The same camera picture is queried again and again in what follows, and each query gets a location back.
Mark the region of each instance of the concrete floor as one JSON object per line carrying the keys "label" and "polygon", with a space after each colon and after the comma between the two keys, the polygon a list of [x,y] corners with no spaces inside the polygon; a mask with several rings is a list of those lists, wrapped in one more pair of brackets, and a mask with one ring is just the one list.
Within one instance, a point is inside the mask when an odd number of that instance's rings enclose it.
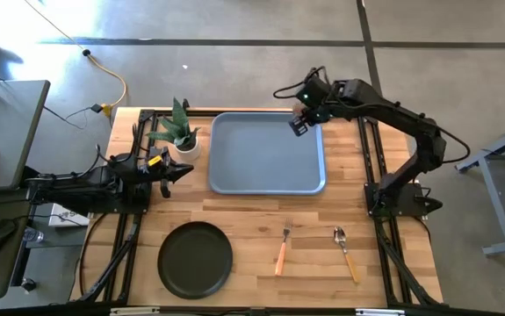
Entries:
{"label": "concrete floor", "polygon": [[[369,80],[363,47],[330,47],[329,41],[363,40],[356,0],[31,0],[71,36],[105,39],[326,40],[316,47],[87,46],[122,74],[129,96],[122,106],[170,105],[173,96],[194,106],[286,106],[271,92],[296,82],[312,66],[331,78]],[[364,0],[372,39],[401,42],[505,42],[505,1]],[[110,103],[120,84],[94,69],[78,47],[39,44],[61,35],[22,1],[0,0],[0,76],[47,79],[46,106],[68,115],[94,103]],[[473,150],[505,132],[505,48],[376,48],[385,97],[423,111]],[[44,111],[28,164],[39,171],[85,169],[96,143],[107,144],[107,120],[87,112],[78,130]],[[83,115],[71,119],[84,124]],[[449,143],[447,155],[461,154]],[[459,175],[450,165],[421,177],[444,208],[430,215],[432,246],[444,300],[464,308],[505,312],[505,255],[486,258],[481,247],[502,241],[482,176]],[[36,251],[56,251],[59,248]],[[29,277],[60,283],[39,288],[36,298],[9,292],[1,307],[64,302],[72,279],[61,267],[74,255],[47,255],[46,269]]]}

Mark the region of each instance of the black plate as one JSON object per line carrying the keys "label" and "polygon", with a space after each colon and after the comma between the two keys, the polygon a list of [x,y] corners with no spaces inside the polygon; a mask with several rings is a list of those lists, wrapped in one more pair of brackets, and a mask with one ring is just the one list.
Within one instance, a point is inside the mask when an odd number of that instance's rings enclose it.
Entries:
{"label": "black plate", "polygon": [[179,298],[204,298],[227,281],[233,249],[227,236],[205,222],[183,224],[172,231],[158,253],[158,275]]}

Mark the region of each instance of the butcher block tabletop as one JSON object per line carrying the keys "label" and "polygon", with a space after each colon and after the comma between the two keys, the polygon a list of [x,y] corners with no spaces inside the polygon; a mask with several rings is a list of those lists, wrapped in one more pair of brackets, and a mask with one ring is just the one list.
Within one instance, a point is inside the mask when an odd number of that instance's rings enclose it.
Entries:
{"label": "butcher block tabletop", "polygon": [[[132,125],[141,108],[119,108],[107,155],[126,153]],[[252,111],[268,111],[262,108]],[[201,127],[201,156],[195,169],[170,184],[171,198],[162,198],[155,184],[147,214],[143,216],[136,251],[129,305],[265,306],[265,307],[381,307],[386,306],[373,221],[366,215],[365,169],[357,122],[335,119],[322,125],[327,165],[327,186],[315,196],[228,196],[207,185],[211,117],[190,117]],[[405,135],[379,124],[386,166],[396,170],[409,157]],[[372,146],[371,129],[367,128]],[[166,144],[157,142],[158,147]],[[182,162],[169,144],[170,154]],[[376,158],[372,147],[372,161]],[[379,172],[374,166],[374,174]],[[88,288],[110,261],[118,215],[110,214],[94,230],[84,258],[84,284]],[[282,276],[274,276],[286,218],[292,218]],[[230,240],[234,260],[225,285],[202,299],[182,299],[164,288],[157,270],[162,242],[176,227],[205,221],[220,228]],[[428,235],[418,221],[398,218],[405,262],[429,295],[442,301]],[[348,237],[350,258],[357,266],[355,284],[343,252],[334,243],[333,230],[341,226]],[[123,279],[125,259],[118,268],[114,298]],[[393,285],[400,298],[398,273]],[[80,297],[78,282],[71,299]]]}

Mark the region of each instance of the plastic tray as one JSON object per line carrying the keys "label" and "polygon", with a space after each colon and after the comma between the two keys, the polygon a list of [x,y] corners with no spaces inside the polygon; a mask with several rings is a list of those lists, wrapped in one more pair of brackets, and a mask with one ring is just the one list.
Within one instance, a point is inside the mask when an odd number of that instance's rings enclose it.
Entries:
{"label": "plastic tray", "polygon": [[326,185],[320,126],[301,137],[291,113],[222,113],[213,120],[209,186],[221,194],[313,195]]}

